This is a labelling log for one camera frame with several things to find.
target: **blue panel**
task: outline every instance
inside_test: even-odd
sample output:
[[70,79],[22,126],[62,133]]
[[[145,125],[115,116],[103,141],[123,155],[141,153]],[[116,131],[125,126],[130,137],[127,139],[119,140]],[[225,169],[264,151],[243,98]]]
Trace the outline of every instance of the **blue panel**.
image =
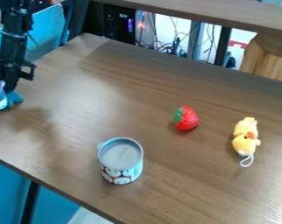
[[67,224],[79,206],[42,187],[33,218],[33,224]]
[[40,58],[59,47],[65,25],[63,8],[56,4],[46,10],[35,13],[33,21],[33,30],[30,31],[30,34],[36,40],[38,46],[29,38],[29,51],[26,54],[26,58],[29,61]]
[[19,223],[28,182],[0,165],[0,224]]

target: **toy duck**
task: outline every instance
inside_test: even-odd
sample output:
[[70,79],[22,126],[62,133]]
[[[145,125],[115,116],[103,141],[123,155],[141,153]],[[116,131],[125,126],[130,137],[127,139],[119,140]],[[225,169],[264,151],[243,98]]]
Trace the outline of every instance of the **toy duck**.
[[242,167],[248,167],[252,165],[254,157],[253,154],[256,151],[257,146],[261,145],[261,141],[257,139],[257,121],[253,117],[246,117],[239,122],[234,131],[235,139],[232,141],[235,151],[241,157],[247,157],[240,162]]

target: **blue toy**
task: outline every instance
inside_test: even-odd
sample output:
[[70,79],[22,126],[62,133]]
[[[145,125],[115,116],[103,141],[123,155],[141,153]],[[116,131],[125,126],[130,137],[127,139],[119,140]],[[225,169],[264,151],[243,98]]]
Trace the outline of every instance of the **blue toy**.
[[14,103],[20,103],[23,98],[15,91],[6,94],[4,92],[5,82],[0,81],[0,110],[9,109]]

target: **keychain string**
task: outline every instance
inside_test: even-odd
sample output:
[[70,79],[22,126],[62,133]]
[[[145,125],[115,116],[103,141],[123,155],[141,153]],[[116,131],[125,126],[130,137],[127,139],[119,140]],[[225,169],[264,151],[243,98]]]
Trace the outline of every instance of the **keychain string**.
[[[250,162],[248,164],[244,164],[247,160],[250,159]],[[253,154],[249,155],[247,158],[243,159],[241,162],[240,162],[240,165],[242,167],[248,167],[250,165],[252,165],[253,163],[253,160],[254,160],[254,157],[253,157]]]

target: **red strawberry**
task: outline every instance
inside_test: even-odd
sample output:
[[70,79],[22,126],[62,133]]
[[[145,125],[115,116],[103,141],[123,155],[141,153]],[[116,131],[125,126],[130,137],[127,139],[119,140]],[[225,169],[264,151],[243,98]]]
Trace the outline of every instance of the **red strawberry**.
[[178,130],[190,130],[199,124],[200,120],[195,112],[188,106],[178,108],[174,112],[173,120]]

